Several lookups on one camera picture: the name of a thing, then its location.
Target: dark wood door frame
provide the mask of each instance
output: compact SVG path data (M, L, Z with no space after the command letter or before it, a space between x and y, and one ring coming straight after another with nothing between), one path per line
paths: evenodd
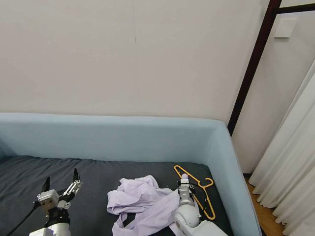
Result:
M293 13L293 12L302 12L302 11L314 11L315 3L299 5L299 6L290 6L290 7L280 7L282 0L270 0L266 14L261 24L261 28L252 51L252 55L250 61L248 63L240 91L237 95L235 105L232 111L232 115L230 121L227 125L228 131L232 136L233 131L235 129L238 117L240 116L243 104L245 102L248 91L250 90L250 86L252 80L254 78L255 72L257 70L261 55L266 46L272 25L276 19L277 14L283 13Z

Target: wooden floor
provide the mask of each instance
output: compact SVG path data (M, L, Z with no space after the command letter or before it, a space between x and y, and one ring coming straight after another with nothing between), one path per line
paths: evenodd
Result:
M248 178L245 178L245 180L251 193L252 202L254 204L260 226L267 236L282 236L282 231L284 230L283 225L275 222L276 217L272 215L272 209L263 207L256 201L259 195L254 195L252 193L254 186L248 183Z

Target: light blue bed frame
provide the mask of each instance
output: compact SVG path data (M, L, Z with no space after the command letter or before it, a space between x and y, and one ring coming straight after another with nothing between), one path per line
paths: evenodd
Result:
M231 138L219 120L0 113L0 158L16 155L201 163L211 170L234 235L261 236Z

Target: bed armrest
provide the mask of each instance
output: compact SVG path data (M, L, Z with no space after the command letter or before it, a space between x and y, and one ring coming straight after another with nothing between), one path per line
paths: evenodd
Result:
M261 236L252 200L225 123L217 127L205 161L211 170L235 236Z

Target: bed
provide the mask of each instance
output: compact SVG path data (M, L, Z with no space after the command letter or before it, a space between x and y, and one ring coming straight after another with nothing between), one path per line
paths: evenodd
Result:
M222 121L19 113L0 114L0 232L29 212L47 176L52 188L62 189L77 168L84 185L69 210L72 235L111 235L117 217L106 212L107 192L123 177L145 175L176 189L174 165L213 178L208 194L214 223L229 236L261 235ZM44 223L38 209L14 235L28 235ZM156 235L172 232L165 228Z

